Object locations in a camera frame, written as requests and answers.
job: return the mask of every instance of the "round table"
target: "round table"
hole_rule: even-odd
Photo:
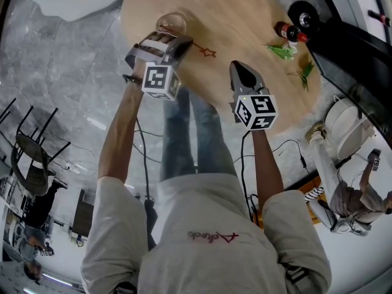
[[[156,21],[170,12],[185,14],[189,20],[186,34],[198,45],[179,67],[182,83],[213,104],[226,121],[234,122],[229,106],[233,60],[260,72],[276,96],[279,118],[268,133],[298,124],[312,110],[320,94],[320,72],[315,67],[311,73],[309,91],[303,89],[299,76],[288,75],[312,60],[306,46],[298,45],[294,61],[284,61],[265,47],[283,45],[285,40],[273,27],[278,21],[290,22],[276,0],[124,0],[121,25],[129,46],[155,30]]]

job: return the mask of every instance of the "gray floor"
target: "gray floor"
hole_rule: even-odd
[[[288,7],[295,0],[280,1]],[[328,9],[322,0],[308,1],[315,4],[324,17],[328,17]],[[63,209],[67,205],[75,205],[81,188],[92,193],[95,191],[100,150],[125,88],[121,75],[130,72],[124,62],[128,50],[120,30],[119,9],[68,23],[57,17],[43,16],[38,5],[30,0],[11,2],[0,43],[0,106],[5,107],[14,97],[17,102],[11,117],[2,123],[0,130],[14,142],[17,125],[30,105],[34,106],[34,111],[24,126],[26,132],[32,131],[37,123],[42,124],[56,107],[59,108],[43,146],[53,155],[65,141],[72,142],[72,146],[56,160],[70,170],[52,165],[70,186],[69,191],[62,194],[60,207]],[[271,147],[276,148],[289,138],[298,140],[309,171],[312,171],[314,164],[303,136],[316,120],[325,117],[335,93],[339,91],[323,81],[322,93],[313,111],[299,125],[271,138]],[[159,100],[143,99],[139,112],[143,130],[161,134],[161,114],[162,103]],[[245,130],[241,125],[222,125],[228,147],[233,158],[237,159]],[[193,119],[190,134],[192,151],[197,158]],[[162,139],[151,135],[145,138],[148,156],[160,160]],[[142,149],[138,134],[135,144]],[[248,138],[245,154],[252,153],[252,140]],[[254,160],[245,160],[248,191],[255,192]],[[285,186],[307,174],[293,143],[287,143],[276,152],[276,160]],[[153,188],[158,182],[159,167],[158,163],[148,161]],[[137,151],[132,153],[127,184],[141,193],[145,188],[142,156]],[[72,223],[73,211],[59,211],[58,217]]]

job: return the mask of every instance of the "red bottle cap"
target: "red bottle cap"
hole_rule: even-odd
[[[303,32],[298,34],[298,40],[300,42],[307,42],[307,35],[305,35]]]

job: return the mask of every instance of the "sneaker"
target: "sneaker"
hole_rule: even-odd
[[[58,189],[68,189],[67,184],[60,181],[58,178],[54,178],[52,186],[56,186]]]
[[[321,132],[322,137],[325,138],[324,123],[322,123],[321,121],[314,124],[311,129],[308,130],[305,135],[307,142],[311,141],[313,134],[315,134],[316,132]]]

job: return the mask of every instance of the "white t-shirt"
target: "white t-shirt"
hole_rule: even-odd
[[[148,252],[143,205],[120,180],[99,180],[81,268],[88,293],[111,293],[137,272],[139,294],[296,293],[288,265],[309,270],[314,293],[328,290],[329,261],[301,192],[266,202],[264,232],[249,220],[235,176],[180,176],[158,193],[160,241]]]

